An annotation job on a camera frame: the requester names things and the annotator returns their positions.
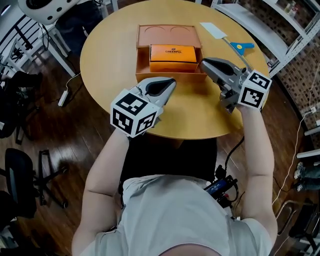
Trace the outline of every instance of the table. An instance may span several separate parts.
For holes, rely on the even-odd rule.
[[[200,22],[211,22],[228,35],[231,42],[254,43],[245,57],[268,76],[268,66],[251,36],[224,14],[201,4],[184,0],[148,0],[126,6],[104,19],[91,32],[81,53],[83,82],[94,100],[107,112],[110,103],[123,90],[137,84],[136,40],[138,25],[193,25],[202,43],[204,57],[229,60],[245,67],[236,53],[221,39],[215,39]],[[242,127],[240,112],[232,114],[220,106],[220,89],[209,77],[201,84],[177,83],[150,134],[183,140],[222,136]]]

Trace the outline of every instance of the blue object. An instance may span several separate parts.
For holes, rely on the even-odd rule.
[[[242,56],[245,54],[245,49],[255,47],[255,45],[252,42],[230,42],[230,45],[232,45],[232,47],[236,49],[236,51]]]

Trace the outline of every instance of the speaker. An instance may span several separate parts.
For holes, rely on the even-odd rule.
[[[21,11],[31,19],[50,25],[80,0],[18,0]]]

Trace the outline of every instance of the orange box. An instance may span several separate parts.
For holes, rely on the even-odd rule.
[[[150,45],[193,46],[196,62],[203,59],[202,45],[196,28],[192,25],[138,25],[136,37],[136,80],[141,82],[146,78],[168,77],[177,82],[202,83],[207,74],[197,65],[193,72],[151,72]]]
[[[194,46],[150,45],[150,72],[195,72],[198,67]]]

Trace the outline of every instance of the box lid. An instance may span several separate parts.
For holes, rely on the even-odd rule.
[[[202,48],[196,28],[188,25],[139,25],[136,47],[150,45],[180,45]]]

